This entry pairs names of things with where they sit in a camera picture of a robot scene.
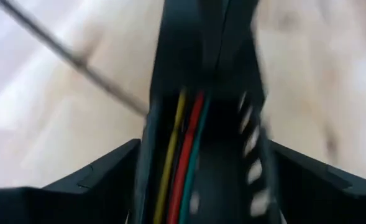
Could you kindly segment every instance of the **wooden floor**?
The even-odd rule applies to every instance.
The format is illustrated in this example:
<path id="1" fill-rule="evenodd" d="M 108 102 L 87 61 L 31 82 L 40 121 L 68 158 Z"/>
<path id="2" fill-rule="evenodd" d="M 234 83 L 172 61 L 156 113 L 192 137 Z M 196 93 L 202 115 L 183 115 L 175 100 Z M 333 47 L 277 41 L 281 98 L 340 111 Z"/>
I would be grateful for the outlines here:
<path id="1" fill-rule="evenodd" d="M 19 2 L 148 104 L 162 0 Z M 141 136 L 143 118 L 0 21 L 0 187 L 44 186 Z M 260 0 L 252 28 L 272 139 L 366 178 L 366 0 Z"/>

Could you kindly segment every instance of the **thin black stick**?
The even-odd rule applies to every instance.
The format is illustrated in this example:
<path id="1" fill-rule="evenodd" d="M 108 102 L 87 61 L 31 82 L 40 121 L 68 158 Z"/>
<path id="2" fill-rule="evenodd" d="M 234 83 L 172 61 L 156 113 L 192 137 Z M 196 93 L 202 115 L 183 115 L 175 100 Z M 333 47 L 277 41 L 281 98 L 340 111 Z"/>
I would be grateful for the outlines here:
<path id="1" fill-rule="evenodd" d="M 34 22 L 33 18 L 27 16 L 26 12 L 22 13 L 21 9 L 19 9 L 15 3 L 11 3 L 8 0 L 0 0 L 0 7 L 8 12 L 22 26 L 26 27 L 28 31 L 42 40 L 56 54 L 60 55 L 63 59 L 72 64 L 82 75 L 89 78 L 107 93 L 115 96 L 115 98 L 133 109 L 139 115 L 145 116 L 147 114 L 147 110 L 143 103 L 123 91 L 121 87 L 107 82 L 101 77 L 101 75 L 98 75 L 92 68 L 89 68 L 86 63 L 78 57 L 75 57 L 64 46 L 62 46 L 62 44 L 55 40 L 47 30 L 42 28 L 43 26 L 40 26 L 38 22 Z"/>

